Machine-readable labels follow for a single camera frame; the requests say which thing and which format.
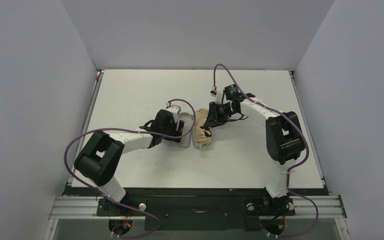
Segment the beige patterned umbrella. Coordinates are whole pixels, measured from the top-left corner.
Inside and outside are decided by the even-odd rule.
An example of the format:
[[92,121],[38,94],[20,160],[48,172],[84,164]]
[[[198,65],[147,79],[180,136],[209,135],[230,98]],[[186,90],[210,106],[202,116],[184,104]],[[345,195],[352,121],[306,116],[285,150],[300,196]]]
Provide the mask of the beige patterned umbrella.
[[208,116],[208,109],[200,108],[195,111],[192,140],[193,145],[199,150],[205,150],[212,143],[212,128],[204,127]]

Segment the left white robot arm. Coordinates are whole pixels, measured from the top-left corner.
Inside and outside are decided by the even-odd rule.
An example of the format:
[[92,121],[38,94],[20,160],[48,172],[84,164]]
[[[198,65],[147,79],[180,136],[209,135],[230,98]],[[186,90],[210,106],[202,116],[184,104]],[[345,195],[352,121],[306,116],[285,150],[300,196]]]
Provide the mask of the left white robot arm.
[[74,168],[90,179],[105,196],[120,203],[127,194],[115,177],[121,156],[135,150],[153,148],[163,140],[179,143],[185,124],[180,119],[180,113],[181,107],[178,105],[161,109],[154,120],[133,133],[94,132],[75,159]]

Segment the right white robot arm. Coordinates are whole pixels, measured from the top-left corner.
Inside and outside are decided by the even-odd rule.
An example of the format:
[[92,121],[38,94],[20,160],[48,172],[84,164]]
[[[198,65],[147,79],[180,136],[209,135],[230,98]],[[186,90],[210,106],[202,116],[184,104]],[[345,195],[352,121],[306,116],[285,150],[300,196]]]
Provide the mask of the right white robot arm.
[[242,94],[235,84],[225,87],[223,91],[213,86],[210,94],[215,101],[209,103],[208,109],[198,113],[196,123],[195,135],[201,144],[209,139],[213,128],[232,122],[231,116],[235,114],[256,121],[265,128],[266,149],[273,160],[265,190],[273,199],[286,196],[290,168],[307,147],[297,114],[293,111],[277,113],[252,93]]

